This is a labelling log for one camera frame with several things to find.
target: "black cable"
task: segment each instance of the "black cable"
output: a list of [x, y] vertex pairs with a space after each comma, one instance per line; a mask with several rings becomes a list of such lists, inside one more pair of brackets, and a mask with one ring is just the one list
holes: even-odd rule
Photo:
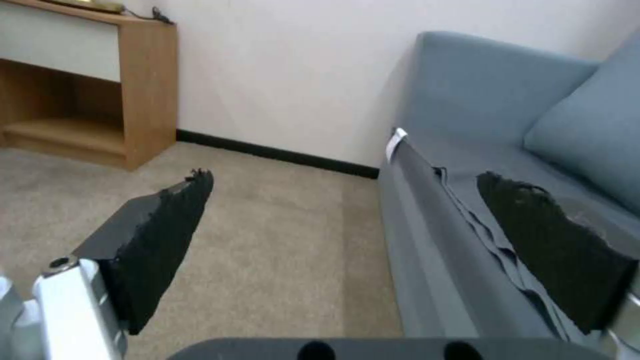
[[165, 16], [160, 9], [157, 6], [154, 6], [151, 9], [152, 12], [152, 17], [146, 17], [146, 16], [141, 16], [138, 15], [137, 13], [134, 13], [131, 11], [131, 9], [129, 9], [128, 7], [124, 7], [124, 11], [130, 13], [131, 15], [137, 17], [138, 19], [143, 19], [143, 20], [158, 20], [161, 21], [165, 24], [169, 24], [169, 25], [174, 25], [175, 23], [173, 21], [171, 21], [167, 16]]

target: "wooden cabinet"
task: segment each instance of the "wooden cabinet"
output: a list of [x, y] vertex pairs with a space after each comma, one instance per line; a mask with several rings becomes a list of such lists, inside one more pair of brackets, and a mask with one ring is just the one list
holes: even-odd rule
[[175, 26], [0, 0], [0, 146], [131, 170], [176, 118]]

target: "couch armrest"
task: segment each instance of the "couch armrest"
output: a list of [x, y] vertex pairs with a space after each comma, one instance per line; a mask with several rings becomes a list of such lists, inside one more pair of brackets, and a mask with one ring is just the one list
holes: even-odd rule
[[518, 146], [542, 113], [598, 67], [448, 32], [420, 34], [416, 53], [400, 126], [410, 135], [437, 128]]

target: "white drawer front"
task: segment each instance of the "white drawer front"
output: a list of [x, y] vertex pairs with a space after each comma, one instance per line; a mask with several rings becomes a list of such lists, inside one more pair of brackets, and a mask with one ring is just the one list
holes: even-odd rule
[[0, 58], [120, 82], [117, 26], [4, 1]]

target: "screw hole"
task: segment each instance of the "screw hole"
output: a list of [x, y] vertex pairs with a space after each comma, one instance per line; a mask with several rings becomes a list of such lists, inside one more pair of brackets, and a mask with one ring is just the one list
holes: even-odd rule
[[300, 349], [298, 360], [335, 360], [335, 352], [327, 343], [311, 341]]
[[444, 348], [445, 360], [483, 360], [480, 353], [473, 346], [464, 341], [448, 343]]
[[61, 267], [62, 265], [66, 265], [66, 264], [68, 264], [68, 263], [69, 263], [69, 258], [67, 258], [67, 257], [64, 257], [64, 258], [58, 258], [58, 259], [55, 259], [54, 261], [51, 261], [51, 262], [49, 263], [49, 267], [50, 267], [50, 268], [59, 268], [59, 267]]

